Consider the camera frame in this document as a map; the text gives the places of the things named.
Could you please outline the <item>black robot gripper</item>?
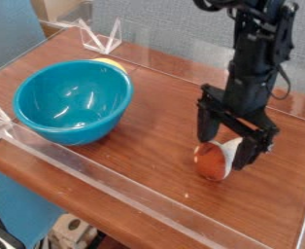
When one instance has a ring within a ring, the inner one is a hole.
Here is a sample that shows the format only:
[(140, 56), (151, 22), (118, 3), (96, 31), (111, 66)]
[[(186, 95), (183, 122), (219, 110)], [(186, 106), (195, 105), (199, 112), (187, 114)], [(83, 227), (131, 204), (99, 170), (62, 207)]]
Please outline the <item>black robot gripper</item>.
[(278, 70), (244, 74), (228, 64), (228, 79), (224, 89), (208, 84), (200, 87), (196, 102), (196, 136), (204, 143), (216, 136), (219, 125), (224, 125), (240, 137), (234, 152), (231, 167), (240, 170), (251, 164), (274, 143), (279, 128), (266, 114)]

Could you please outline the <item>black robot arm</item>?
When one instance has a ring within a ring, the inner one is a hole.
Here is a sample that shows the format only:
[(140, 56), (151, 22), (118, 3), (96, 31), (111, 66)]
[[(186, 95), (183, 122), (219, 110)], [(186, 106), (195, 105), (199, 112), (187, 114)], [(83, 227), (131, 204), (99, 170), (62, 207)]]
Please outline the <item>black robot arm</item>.
[(204, 84), (198, 99), (198, 140), (208, 142), (220, 125), (242, 141), (234, 151), (231, 167), (242, 169), (270, 151), (279, 128), (266, 114), (280, 64), (293, 48), (292, 23), (299, 9), (289, 0), (192, 0), (206, 12), (226, 10), (234, 20), (234, 56), (223, 89)]

